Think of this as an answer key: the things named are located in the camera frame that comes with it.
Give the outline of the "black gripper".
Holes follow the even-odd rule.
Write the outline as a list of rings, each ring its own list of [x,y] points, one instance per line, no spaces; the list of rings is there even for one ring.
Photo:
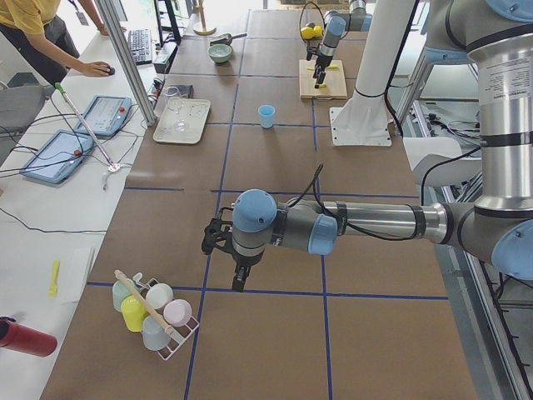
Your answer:
[[[254,251],[252,255],[246,255],[244,250],[237,249],[237,245],[232,241],[232,222],[226,221],[222,217],[225,210],[232,211],[233,207],[221,207],[216,216],[204,228],[201,249],[207,256],[210,256],[214,249],[232,255],[236,262],[232,290],[243,292],[252,266],[262,259],[263,249]]]
[[[318,88],[320,87],[321,83],[324,83],[325,81],[325,70],[331,64],[331,60],[333,58],[333,48],[322,43],[312,46],[308,42],[306,44],[306,60],[310,61],[313,56],[316,56],[313,75],[313,78],[315,79],[314,87]]]

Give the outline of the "person's hand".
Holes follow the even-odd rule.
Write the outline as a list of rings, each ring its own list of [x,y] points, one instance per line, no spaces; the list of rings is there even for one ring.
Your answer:
[[[80,72],[89,77],[106,77],[108,66],[106,62],[83,62]]]

